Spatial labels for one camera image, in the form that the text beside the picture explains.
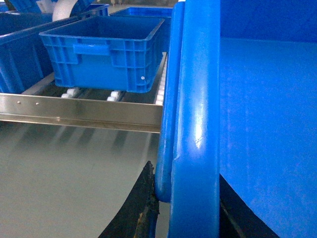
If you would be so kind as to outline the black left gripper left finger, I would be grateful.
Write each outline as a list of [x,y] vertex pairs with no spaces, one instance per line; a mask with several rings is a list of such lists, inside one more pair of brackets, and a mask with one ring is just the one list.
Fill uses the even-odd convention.
[[147,161],[122,207],[99,235],[101,238],[154,238],[159,215],[154,167]]

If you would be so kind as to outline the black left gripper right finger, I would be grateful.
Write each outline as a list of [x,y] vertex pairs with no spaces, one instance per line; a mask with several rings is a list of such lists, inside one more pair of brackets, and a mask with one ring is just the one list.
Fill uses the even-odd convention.
[[277,238],[269,228],[241,199],[228,182],[219,176],[221,238]]

